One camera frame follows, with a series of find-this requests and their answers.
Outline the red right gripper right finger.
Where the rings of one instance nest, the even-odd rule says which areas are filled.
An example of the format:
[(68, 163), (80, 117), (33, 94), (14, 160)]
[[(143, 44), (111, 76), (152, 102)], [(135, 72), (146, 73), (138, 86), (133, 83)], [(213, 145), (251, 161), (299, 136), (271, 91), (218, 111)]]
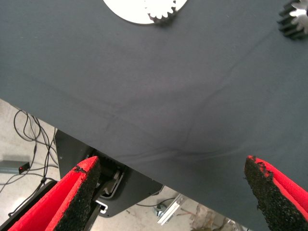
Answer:
[(249, 155), (245, 178), (271, 231), (308, 229), (308, 192), (272, 164)]

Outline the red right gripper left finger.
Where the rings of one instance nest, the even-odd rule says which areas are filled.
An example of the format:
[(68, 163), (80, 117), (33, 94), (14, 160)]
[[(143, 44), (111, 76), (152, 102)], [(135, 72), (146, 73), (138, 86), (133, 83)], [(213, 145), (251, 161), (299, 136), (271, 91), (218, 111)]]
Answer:
[(79, 162), (8, 230), (84, 230), (100, 173), (98, 157)]

